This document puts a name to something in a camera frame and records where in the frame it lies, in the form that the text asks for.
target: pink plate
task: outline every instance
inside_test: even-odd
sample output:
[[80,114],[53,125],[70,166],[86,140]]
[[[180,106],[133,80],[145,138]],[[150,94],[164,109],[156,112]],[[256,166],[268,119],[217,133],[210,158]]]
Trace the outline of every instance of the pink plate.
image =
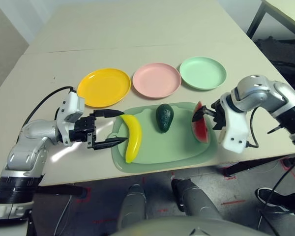
[[133,75],[134,88],[146,97],[163,98],[174,93],[181,84],[179,72],[165,63],[141,66]]

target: black metal frame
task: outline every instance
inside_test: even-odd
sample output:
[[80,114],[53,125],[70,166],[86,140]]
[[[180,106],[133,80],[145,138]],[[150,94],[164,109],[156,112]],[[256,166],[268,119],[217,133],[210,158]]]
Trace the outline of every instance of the black metal frame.
[[239,162],[238,164],[235,164],[228,168],[223,169],[223,174],[226,177],[230,177],[231,175],[234,175],[238,172],[247,171],[251,168],[266,164],[274,160],[282,159],[282,158],[295,158],[295,154],[288,155],[288,156],[276,156],[276,157],[264,158],[260,160],[242,161],[242,162]]
[[262,2],[255,15],[255,18],[253,19],[246,33],[249,38],[252,38],[252,36],[255,34],[261,20],[263,19],[266,13],[268,13],[270,16],[272,16],[274,19],[276,19],[278,22],[280,22],[282,25],[284,25],[286,28],[288,28],[291,32],[295,34],[295,23],[291,22],[291,20],[289,20],[287,17],[278,13],[277,11],[273,10],[269,5]]
[[74,195],[76,197],[84,198],[87,194],[87,189],[68,184],[59,184],[51,186],[38,186],[35,193],[52,195]]

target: yellow banana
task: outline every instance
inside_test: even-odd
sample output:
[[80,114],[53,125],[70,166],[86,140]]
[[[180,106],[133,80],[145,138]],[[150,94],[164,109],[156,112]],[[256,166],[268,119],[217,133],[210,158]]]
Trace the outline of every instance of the yellow banana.
[[126,151],[126,163],[131,163],[137,156],[141,140],[142,129],[139,121],[133,115],[121,115],[123,121],[127,124],[129,129],[129,142]]

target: red watermelon flesh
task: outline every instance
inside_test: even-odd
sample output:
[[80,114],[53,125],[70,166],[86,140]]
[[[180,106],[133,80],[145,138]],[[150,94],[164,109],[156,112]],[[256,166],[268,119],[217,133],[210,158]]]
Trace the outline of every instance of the red watermelon flesh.
[[[195,110],[193,111],[192,116],[201,107],[202,107],[202,103],[198,102],[198,104],[196,105]],[[193,134],[195,135],[195,137],[196,137],[196,139],[198,141],[200,141],[202,143],[208,143],[210,141],[209,132],[207,130],[206,120],[204,118],[202,118],[202,119],[200,119],[198,121],[195,121],[195,122],[191,122],[191,126],[192,126]]]

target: avocado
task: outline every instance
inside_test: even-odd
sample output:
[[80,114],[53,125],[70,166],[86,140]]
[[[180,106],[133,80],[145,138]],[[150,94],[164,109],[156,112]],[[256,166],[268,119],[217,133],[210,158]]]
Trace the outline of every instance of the avocado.
[[163,133],[166,133],[174,118],[174,111],[168,104],[162,104],[156,109],[156,121]]

